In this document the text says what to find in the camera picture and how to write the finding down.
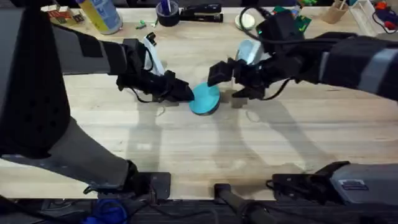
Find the bottle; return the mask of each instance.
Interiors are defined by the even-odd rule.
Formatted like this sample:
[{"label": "bottle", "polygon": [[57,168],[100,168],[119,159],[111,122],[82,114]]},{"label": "bottle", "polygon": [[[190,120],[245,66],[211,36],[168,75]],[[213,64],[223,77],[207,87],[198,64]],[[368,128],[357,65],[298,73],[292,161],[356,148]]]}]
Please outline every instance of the bottle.
[{"label": "bottle", "polygon": [[75,0],[98,31],[104,35],[117,32],[123,22],[112,0]]}]

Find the teal disc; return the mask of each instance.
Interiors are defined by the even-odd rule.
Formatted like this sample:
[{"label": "teal disc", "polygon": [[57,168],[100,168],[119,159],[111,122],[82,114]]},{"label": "teal disc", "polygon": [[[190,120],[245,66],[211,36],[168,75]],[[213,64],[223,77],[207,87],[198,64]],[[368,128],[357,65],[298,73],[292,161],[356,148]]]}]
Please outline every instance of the teal disc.
[{"label": "teal disc", "polygon": [[212,114],[220,103],[220,89],[218,86],[208,87],[202,83],[193,89],[195,99],[189,102],[189,108],[198,115]]}]

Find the cup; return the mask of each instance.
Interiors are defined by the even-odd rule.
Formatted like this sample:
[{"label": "cup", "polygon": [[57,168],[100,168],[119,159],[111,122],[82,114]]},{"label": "cup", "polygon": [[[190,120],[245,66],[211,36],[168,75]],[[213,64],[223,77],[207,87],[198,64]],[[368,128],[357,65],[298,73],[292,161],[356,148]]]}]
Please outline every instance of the cup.
[{"label": "cup", "polygon": [[170,7],[170,14],[167,15],[164,12],[161,3],[156,5],[157,19],[162,26],[172,27],[180,22],[180,9],[178,8],[178,4],[175,1],[170,0]]},{"label": "cup", "polygon": [[343,1],[335,1],[321,19],[329,24],[338,22],[346,11],[348,11],[347,3],[344,3],[344,6],[340,9],[342,3]]}]

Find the green object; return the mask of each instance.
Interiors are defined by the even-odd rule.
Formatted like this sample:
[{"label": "green object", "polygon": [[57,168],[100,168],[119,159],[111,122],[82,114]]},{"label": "green object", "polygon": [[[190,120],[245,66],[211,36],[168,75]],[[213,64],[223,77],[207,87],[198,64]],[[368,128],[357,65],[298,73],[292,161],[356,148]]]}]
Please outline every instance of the green object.
[{"label": "green object", "polygon": [[159,22],[159,20],[156,19],[156,21],[155,21],[154,23],[151,23],[150,25],[151,25],[152,27],[156,27],[158,22]]},{"label": "green object", "polygon": [[317,0],[302,0],[305,5],[312,6],[313,4],[317,3]]},{"label": "green object", "polygon": [[272,10],[272,12],[273,12],[273,13],[278,13],[278,12],[283,12],[283,11],[285,11],[285,10],[287,10],[287,9],[285,9],[285,8],[282,7],[282,6],[276,6],[276,7],[274,8],[274,10]]},{"label": "green object", "polygon": [[146,24],[141,24],[141,25],[139,25],[139,26],[136,26],[136,29],[143,29],[143,28],[145,28],[145,27],[147,27]]},{"label": "green object", "polygon": [[[272,10],[272,12],[278,13],[278,12],[283,12],[285,10],[288,10],[288,9],[285,9],[284,7],[276,6],[274,8],[274,10]],[[300,16],[300,15],[297,15],[297,17],[295,18],[296,27],[299,29],[300,32],[303,32],[303,33],[307,30],[311,21],[312,20],[310,18],[305,17],[305,16]]]},{"label": "green object", "polygon": [[297,16],[295,21],[296,21],[296,26],[299,29],[299,31],[305,32],[305,30],[307,30],[307,28],[310,25],[312,20],[305,16]]}]

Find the black cable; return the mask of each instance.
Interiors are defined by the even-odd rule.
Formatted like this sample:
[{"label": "black cable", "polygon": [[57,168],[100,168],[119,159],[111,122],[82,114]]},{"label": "black cable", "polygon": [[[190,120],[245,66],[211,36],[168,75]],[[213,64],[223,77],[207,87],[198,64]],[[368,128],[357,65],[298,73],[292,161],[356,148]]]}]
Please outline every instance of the black cable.
[{"label": "black cable", "polygon": [[396,29],[396,30],[394,30],[394,31],[392,31],[392,32],[389,32],[389,31],[384,27],[383,24],[381,24],[379,21],[376,20],[376,18],[374,17],[375,15],[376,15],[376,12],[374,12],[374,13],[372,14],[373,21],[374,21],[375,23],[379,24],[379,26],[381,26],[381,28],[383,28],[383,30],[384,30],[387,34],[395,34],[395,33],[398,31],[398,29]]},{"label": "black cable", "polygon": [[71,207],[72,205],[81,202],[84,200],[64,200],[62,203],[55,203],[55,200],[52,200],[52,202],[50,202],[50,205],[57,205],[57,206],[61,206],[61,207],[57,207],[57,208],[45,208],[45,209],[41,209],[41,211],[46,212],[46,211],[57,211],[57,210],[62,210],[64,208],[68,208]]},{"label": "black cable", "polygon": [[156,101],[146,101],[143,100],[141,97],[139,97],[138,93],[136,92],[135,89],[131,88],[132,92],[136,94],[137,100],[140,101],[141,103],[157,103]]},{"label": "black cable", "polygon": [[274,190],[274,186],[271,185],[271,184],[274,184],[274,183],[272,182],[272,180],[267,180],[267,181],[266,181],[266,186],[267,186],[269,189]]},{"label": "black cable", "polygon": [[214,210],[203,210],[203,211],[193,212],[193,213],[189,213],[189,214],[185,214],[185,215],[174,215],[174,214],[167,213],[167,212],[165,212],[165,211],[163,211],[163,210],[161,210],[161,209],[149,204],[148,202],[144,202],[144,203],[146,203],[147,206],[149,206],[151,209],[155,210],[159,214],[167,216],[169,218],[173,218],[173,219],[189,218],[189,217],[194,217],[194,216],[197,216],[197,215],[203,215],[203,214],[211,213],[211,214],[214,215],[214,223],[215,224],[219,224],[218,214]]},{"label": "black cable", "polygon": [[148,207],[148,204],[143,204],[141,205],[139,208],[135,209],[132,213],[130,213],[125,219],[121,220],[120,222],[117,222],[115,224],[122,224],[126,221],[128,221],[127,223],[129,223],[130,219],[139,211],[141,211],[142,209]]},{"label": "black cable", "polygon": [[29,210],[28,208],[25,208],[22,205],[19,205],[17,203],[10,201],[9,199],[3,197],[2,195],[0,195],[0,203],[2,203],[3,205],[6,205],[8,207],[11,207],[11,208],[17,210],[18,212],[24,213],[24,214],[34,217],[34,218],[39,218],[41,220],[47,220],[47,221],[62,223],[62,224],[72,224],[66,220],[61,219],[61,218],[57,218],[57,217],[53,217],[51,215],[46,215],[46,214],[43,214],[40,212]]},{"label": "black cable", "polygon": [[319,39],[305,39],[305,40],[289,40],[289,41],[284,41],[284,40],[269,40],[269,39],[264,39],[262,37],[256,36],[252,33],[250,33],[244,26],[242,22],[243,14],[249,10],[249,9],[255,9],[260,14],[263,16],[263,18],[267,19],[267,15],[270,15],[270,12],[268,12],[266,9],[260,8],[258,6],[248,6],[245,7],[242,12],[239,15],[239,25],[242,27],[242,31],[248,35],[249,37],[253,38],[254,40],[258,40],[263,43],[267,44],[307,44],[307,43],[337,43],[340,40],[338,39],[325,39],[325,38],[319,38]]},{"label": "black cable", "polygon": [[264,98],[264,99],[261,99],[261,100],[262,100],[262,101],[267,101],[267,100],[273,100],[273,99],[277,98],[277,97],[280,95],[280,93],[282,93],[282,91],[285,89],[286,85],[287,85],[291,80],[293,80],[293,78],[288,78],[288,79],[286,79],[286,80],[283,82],[283,84],[279,87],[278,91],[276,91],[275,94],[273,94],[272,96],[270,96],[270,97],[268,97],[268,98]]},{"label": "black cable", "polygon": [[275,208],[275,207],[270,206],[270,205],[264,205],[263,203],[262,203],[262,206],[263,206],[263,208],[265,208],[268,212],[269,212],[269,210],[274,210],[274,211],[277,211],[277,212],[280,212],[280,213],[284,213],[284,214],[287,214],[287,215],[291,215],[291,216],[303,218],[303,219],[306,219],[306,220],[311,220],[311,221],[314,221],[314,222],[317,222],[317,223],[335,224],[334,222],[330,222],[330,221],[328,221],[328,220],[313,218],[313,217],[309,217],[309,216],[306,216],[306,215],[301,215],[301,214],[298,214],[298,213],[289,212],[289,211],[286,211],[286,210],[283,210],[283,209],[280,209],[280,208]]},{"label": "black cable", "polygon": [[149,58],[150,58],[150,68],[149,69],[143,69],[147,72],[150,72],[152,69],[154,69],[154,58],[152,57],[152,54],[150,53],[149,49],[147,47],[145,47],[145,52],[148,52]]}]

